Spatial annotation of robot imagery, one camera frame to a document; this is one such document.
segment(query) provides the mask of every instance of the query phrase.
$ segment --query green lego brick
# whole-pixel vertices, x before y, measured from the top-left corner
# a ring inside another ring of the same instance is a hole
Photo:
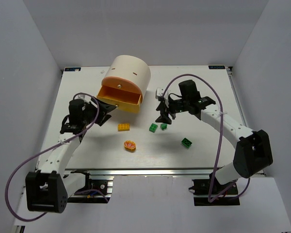
[[[162,130],[165,130],[165,129],[167,129],[167,124],[164,124],[164,123],[163,123],[163,124],[161,124],[161,129],[162,129]]]
[[[156,124],[152,124],[151,126],[150,126],[150,128],[149,128],[149,130],[151,131],[151,132],[155,132],[156,131],[156,129],[157,129],[157,126],[158,125],[156,125]]]
[[[187,138],[184,138],[181,143],[184,145],[184,147],[186,147],[187,149],[190,148],[190,146],[192,145],[192,142],[189,141]]]

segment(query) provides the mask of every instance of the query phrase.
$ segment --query lego brick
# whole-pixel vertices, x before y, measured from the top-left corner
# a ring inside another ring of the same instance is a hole
[[[181,141],[182,145],[185,147],[185,148],[190,148],[190,146],[192,145],[192,142],[189,141],[187,138],[184,138],[182,141]]]
[[[156,125],[156,124],[152,124],[152,125],[150,126],[149,130],[150,130],[151,132],[154,133],[154,132],[156,131],[157,127],[158,127],[158,125]]]
[[[162,129],[162,130],[167,129],[167,124],[162,123],[162,124],[161,124],[161,129]]]
[[[117,130],[119,130],[119,131],[128,131],[128,130],[130,130],[130,125],[129,125],[129,123],[119,124],[117,126]]]

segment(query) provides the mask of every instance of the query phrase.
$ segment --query black label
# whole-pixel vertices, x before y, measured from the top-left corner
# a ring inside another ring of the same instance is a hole
[[[208,66],[209,69],[225,69],[225,66]]]
[[[201,98],[198,102],[199,103],[204,103],[204,102],[207,102],[208,101],[208,99],[206,99],[206,98]]]
[[[81,71],[81,67],[65,68],[65,71]]]

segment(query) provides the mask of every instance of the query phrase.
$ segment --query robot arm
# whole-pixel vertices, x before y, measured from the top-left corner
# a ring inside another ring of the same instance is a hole
[[[164,90],[157,89],[156,98],[160,104],[156,110],[161,115],[156,122],[171,124],[169,115],[175,119],[176,113],[189,112],[220,132],[221,112],[215,101],[209,97],[202,98],[193,80],[179,83],[179,88],[182,96],[177,100],[172,99],[168,92],[163,97]],[[232,163],[216,171],[217,186],[240,177],[249,178],[273,163],[269,137],[265,131],[256,132],[224,114],[223,136],[235,148],[235,155]]]
[[[99,100],[97,103],[99,113],[95,123],[102,126],[111,117],[108,113],[116,107]],[[93,122],[96,114],[97,108],[91,102],[82,99],[70,101],[69,115],[63,119],[58,142],[82,133]],[[85,186],[83,173],[64,176],[65,168],[84,135],[80,134],[55,148],[40,169],[27,174],[25,182],[28,210],[61,213],[66,207],[67,199]]]

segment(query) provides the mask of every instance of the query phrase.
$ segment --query cable tie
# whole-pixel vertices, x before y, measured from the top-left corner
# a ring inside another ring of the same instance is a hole
[[[219,112],[219,115],[218,115],[218,117],[220,117],[221,115],[225,115],[225,114],[227,114],[227,112]]]
[[[61,145],[66,145],[66,144],[68,144],[67,142],[64,142],[64,141],[61,140],[61,139],[59,139],[59,143],[60,143]]]

